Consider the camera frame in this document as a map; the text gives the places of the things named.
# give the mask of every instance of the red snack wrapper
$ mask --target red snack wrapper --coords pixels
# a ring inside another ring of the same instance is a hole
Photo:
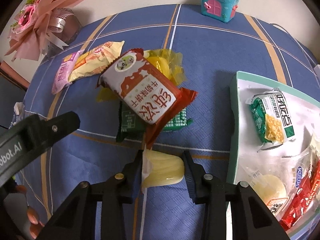
[[[99,77],[98,86],[114,91],[147,126],[146,146],[174,116],[188,106],[197,92],[178,89],[143,57],[143,49],[131,49],[116,59]]]
[[[293,198],[287,211],[284,213],[280,224],[285,231],[291,228],[307,211],[309,204],[316,196],[320,187],[320,161],[316,164],[316,169],[311,175],[305,176],[299,186],[298,192]]]

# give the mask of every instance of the teal plastic container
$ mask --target teal plastic container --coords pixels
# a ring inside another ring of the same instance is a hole
[[[201,13],[227,23],[236,14],[239,0],[201,0]]]

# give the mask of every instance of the flower bouquet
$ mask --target flower bouquet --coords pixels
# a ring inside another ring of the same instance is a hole
[[[41,53],[48,52],[48,44],[63,49],[63,40],[72,37],[76,30],[68,28],[70,19],[76,17],[69,8],[83,0],[27,0],[22,10],[15,16],[9,34],[10,49],[5,55],[16,51],[16,58],[39,60]]]

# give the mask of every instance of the green snack package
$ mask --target green snack package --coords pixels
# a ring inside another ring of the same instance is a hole
[[[192,119],[187,119],[186,109],[182,109],[173,119],[171,119],[162,131],[177,131],[190,125]],[[122,142],[130,135],[143,133],[146,130],[145,124],[125,103],[120,102],[119,107],[119,130],[116,136],[117,142]]]
[[[261,150],[269,150],[286,141],[294,141],[294,130],[287,101],[283,93],[275,88],[254,95],[246,101],[263,143]]]

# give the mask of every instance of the green tray edge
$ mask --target green tray edge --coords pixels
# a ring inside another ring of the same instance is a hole
[[[305,93],[293,88],[289,87],[287,85],[284,85],[278,81],[275,81],[270,78],[262,77],[256,74],[251,74],[243,71],[237,71],[234,77],[231,80],[230,83],[230,100],[231,100],[231,109],[235,118],[235,130],[233,135],[231,136],[231,145],[230,145],[230,155],[229,155],[229,165],[228,165],[228,173],[227,173],[227,182],[234,184],[235,178],[236,178],[236,171],[238,167],[238,152],[239,152],[239,94],[238,94],[238,80],[246,80],[251,81],[255,83],[259,83],[265,86],[269,86],[272,88],[278,87],[281,89],[281,91],[286,92],[288,94],[291,94],[293,96],[296,96],[298,98],[301,98],[314,106],[317,106],[320,108],[320,102],[315,100],[314,98],[306,95]],[[315,214],[312,215],[307,221],[305,221],[299,228],[292,231],[289,234],[289,237],[291,238],[300,230],[302,230],[308,223],[311,222],[315,218],[316,215],[320,213],[320,206],[315,211]]]

